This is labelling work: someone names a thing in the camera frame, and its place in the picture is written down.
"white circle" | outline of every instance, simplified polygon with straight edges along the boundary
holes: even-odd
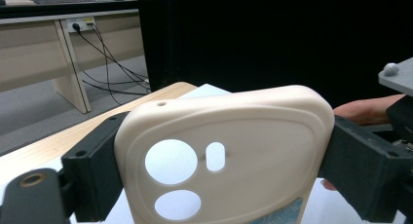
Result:
[[[148,173],[158,182],[173,185],[188,179],[197,168],[198,158],[194,149],[177,139],[156,143],[145,157]]]
[[[176,190],[165,193],[155,202],[155,210],[162,217],[180,221],[195,215],[201,208],[201,198],[194,192]]]

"electrical outlet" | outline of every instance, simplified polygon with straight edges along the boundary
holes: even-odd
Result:
[[[94,30],[90,25],[88,25],[90,23],[94,24],[93,17],[67,19],[66,23],[67,23],[67,30],[69,32],[76,32],[76,30],[73,28],[73,24],[75,23],[79,25],[80,31]]]

